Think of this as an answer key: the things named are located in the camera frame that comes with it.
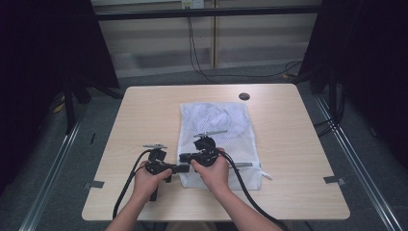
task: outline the forearm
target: forearm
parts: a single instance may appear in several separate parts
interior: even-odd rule
[[[132,196],[106,230],[134,230],[144,204],[142,198]]]
[[[249,207],[229,189],[214,192],[214,195],[239,230],[281,230],[272,221]]]

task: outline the power cable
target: power cable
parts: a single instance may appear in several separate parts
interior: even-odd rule
[[[226,153],[224,151],[219,151],[219,153],[228,161],[228,163],[231,165],[231,167],[235,171],[235,174],[237,175],[238,181],[240,182],[243,193],[245,194],[246,198],[249,200],[251,205],[256,209],[256,211],[258,211],[265,218],[269,219],[270,221],[272,221],[273,223],[278,225],[282,230],[289,231],[288,227],[286,226],[286,224],[284,222],[282,222],[281,220],[278,220],[278,219],[272,217],[271,215],[269,215],[267,212],[265,212],[263,209],[261,209],[261,207],[255,202],[255,200],[249,194],[248,189],[246,188],[245,183],[243,182],[242,177],[240,175],[240,171],[235,166],[235,163],[232,160],[231,156],[228,155],[228,153]]]

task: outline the tabletop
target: tabletop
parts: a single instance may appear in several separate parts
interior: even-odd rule
[[[241,93],[249,94],[241,100]],[[346,219],[349,210],[333,176],[299,92],[290,84],[154,86],[127,89],[95,181],[83,210],[85,220],[111,220],[118,196],[144,144],[167,146],[165,161],[175,164],[182,103],[242,102],[255,133],[263,177],[259,191],[249,193],[271,216],[285,220]],[[120,208],[128,201],[133,182]],[[250,205],[242,191],[234,191]],[[138,220],[230,220],[208,190],[183,188],[178,175],[162,182],[157,201],[148,202]]]

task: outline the white cloth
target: white cloth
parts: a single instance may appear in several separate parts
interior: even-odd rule
[[[181,105],[182,125],[178,142],[177,160],[181,153],[195,153],[194,135],[227,130],[227,133],[211,135],[217,147],[222,147],[234,163],[251,163],[252,167],[240,167],[240,175],[248,190],[261,188],[262,171],[255,147],[246,105],[243,103],[188,103]],[[185,188],[207,189],[200,175],[191,167],[190,172],[180,173]],[[241,190],[238,178],[231,168],[228,184],[231,190]]]

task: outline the right hand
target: right hand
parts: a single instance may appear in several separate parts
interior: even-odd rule
[[[204,167],[196,160],[191,160],[191,166],[201,175],[204,184],[211,192],[230,190],[228,186],[229,165],[223,156],[218,155],[216,162],[210,167]]]

